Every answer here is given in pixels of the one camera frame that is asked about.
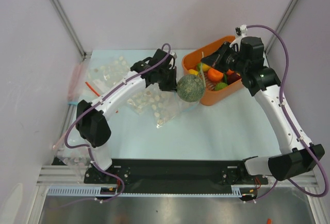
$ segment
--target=plastic fruit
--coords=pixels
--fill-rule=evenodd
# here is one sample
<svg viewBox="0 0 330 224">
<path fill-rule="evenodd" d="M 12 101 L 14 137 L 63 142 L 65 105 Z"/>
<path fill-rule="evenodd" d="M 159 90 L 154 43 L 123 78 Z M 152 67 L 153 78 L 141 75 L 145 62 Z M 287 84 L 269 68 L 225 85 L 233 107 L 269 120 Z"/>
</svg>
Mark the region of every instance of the plastic fruit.
<svg viewBox="0 0 330 224">
<path fill-rule="evenodd" d="M 241 79 L 241 77 L 239 75 L 237 75 L 236 73 L 233 73 L 227 77 L 227 83 L 232 84 L 235 81 L 238 81 L 239 79 Z"/>
<path fill-rule="evenodd" d="M 223 73 L 221 73 L 220 71 L 215 70 L 214 68 L 210 68 L 209 71 L 207 72 L 207 78 L 210 81 L 219 82 L 223 78 Z"/>
<path fill-rule="evenodd" d="M 230 75 L 233 74 L 233 73 L 235 73 L 235 72 L 232 71 L 232 70 L 228 70 L 228 71 L 226 72 L 226 74 L 227 74 L 228 76 L 230 76 Z"/>
<path fill-rule="evenodd" d="M 199 63 L 196 66 L 197 71 L 201 71 L 201 67 L 202 67 L 203 72 L 207 72 L 211 68 L 210 66 L 206 65 L 205 63 Z"/>
<path fill-rule="evenodd" d="M 188 70 L 188 73 L 189 73 L 189 74 L 192 74 L 192 75 L 196 75 L 196 76 L 198 76 L 198 71 L 193 70 L 192 68 L 191 68 L 190 70 Z"/>
<path fill-rule="evenodd" d="M 195 75 L 185 75 L 177 83 L 178 96 L 186 102 L 199 101 L 204 93 L 205 86 L 203 80 Z"/>
<path fill-rule="evenodd" d="M 227 83 L 219 82 L 219 83 L 215 86 L 214 91 L 222 90 L 222 89 L 224 89 L 224 88 L 227 87 L 227 86 L 228 86 Z"/>
</svg>

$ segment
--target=gray wall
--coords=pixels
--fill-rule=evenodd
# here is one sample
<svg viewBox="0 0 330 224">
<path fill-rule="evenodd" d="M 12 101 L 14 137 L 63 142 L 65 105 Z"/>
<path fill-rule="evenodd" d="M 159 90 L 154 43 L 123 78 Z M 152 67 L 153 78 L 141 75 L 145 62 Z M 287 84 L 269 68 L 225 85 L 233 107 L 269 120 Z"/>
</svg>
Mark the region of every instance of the gray wall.
<svg viewBox="0 0 330 224">
<path fill-rule="evenodd" d="M 241 24 L 276 26 L 290 0 L 61 0 L 86 50 L 194 49 Z M 258 33 L 266 41 L 266 31 Z"/>
<path fill-rule="evenodd" d="M 290 57 L 285 94 L 308 136 L 323 144 L 326 156 L 321 161 L 330 176 L 329 21 L 330 0 L 300 0 L 282 36 Z M 285 58 L 281 44 L 271 50 L 269 61 L 282 76 Z M 330 206 L 330 195 L 325 199 Z"/>
<path fill-rule="evenodd" d="M 23 223 L 41 165 L 52 159 L 79 57 L 49 0 L 0 0 L 0 10 L 0 206 L 22 183 Z"/>
</svg>

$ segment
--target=orange plastic basket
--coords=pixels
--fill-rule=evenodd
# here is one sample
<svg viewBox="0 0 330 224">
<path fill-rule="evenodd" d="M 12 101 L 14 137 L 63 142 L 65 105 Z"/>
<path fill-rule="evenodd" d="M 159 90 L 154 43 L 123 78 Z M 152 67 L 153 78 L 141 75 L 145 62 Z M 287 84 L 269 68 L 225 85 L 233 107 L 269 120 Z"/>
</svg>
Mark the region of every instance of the orange plastic basket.
<svg viewBox="0 0 330 224">
<path fill-rule="evenodd" d="M 182 67 L 184 68 L 185 75 L 188 74 L 188 70 L 196 68 L 197 64 L 200 63 L 203 54 L 204 57 L 209 56 L 212 53 L 214 53 L 223 44 L 223 42 L 225 41 L 232 42 L 234 41 L 234 39 L 235 36 L 226 36 L 198 50 L 195 50 L 190 54 L 185 55 L 184 58 L 182 59 Z M 207 77 L 205 77 L 205 80 L 206 80 L 206 91 L 203 98 L 200 101 L 200 103 L 205 106 L 212 106 L 215 103 L 221 101 L 222 99 L 226 98 L 230 94 L 236 92 L 237 90 L 243 87 L 242 81 L 238 80 L 222 90 L 213 91 L 216 84 L 209 81 Z"/>
</svg>

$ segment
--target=lemon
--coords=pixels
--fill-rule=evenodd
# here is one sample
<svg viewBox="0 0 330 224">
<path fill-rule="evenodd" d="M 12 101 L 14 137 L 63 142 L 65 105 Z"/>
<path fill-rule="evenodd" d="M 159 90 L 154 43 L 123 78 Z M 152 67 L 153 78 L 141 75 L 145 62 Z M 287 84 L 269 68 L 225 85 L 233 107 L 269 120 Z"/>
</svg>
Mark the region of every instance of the lemon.
<svg viewBox="0 0 330 224">
<path fill-rule="evenodd" d="M 201 70 L 201 67 L 202 67 L 202 71 L 203 72 L 207 72 L 211 68 L 210 66 L 206 65 L 205 63 L 199 63 L 196 66 L 196 68 L 197 68 L 198 71 Z"/>
<path fill-rule="evenodd" d="M 188 70 L 188 73 L 191 74 L 191 75 L 196 75 L 196 76 L 198 76 L 198 71 L 193 70 L 193 69 Z"/>
</svg>

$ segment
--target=green melon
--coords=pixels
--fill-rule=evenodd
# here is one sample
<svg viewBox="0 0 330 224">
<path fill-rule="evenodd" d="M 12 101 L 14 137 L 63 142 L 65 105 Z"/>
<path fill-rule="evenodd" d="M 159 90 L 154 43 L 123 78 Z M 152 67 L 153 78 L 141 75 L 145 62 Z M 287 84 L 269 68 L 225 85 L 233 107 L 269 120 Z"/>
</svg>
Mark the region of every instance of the green melon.
<svg viewBox="0 0 330 224">
<path fill-rule="evenodd" d="M 203 80 L 196 75 L 185 75 L 177 83 L 177 94 L 186 102 L 199 101 L 204 93 L 205 86 Z"/>
</svg>

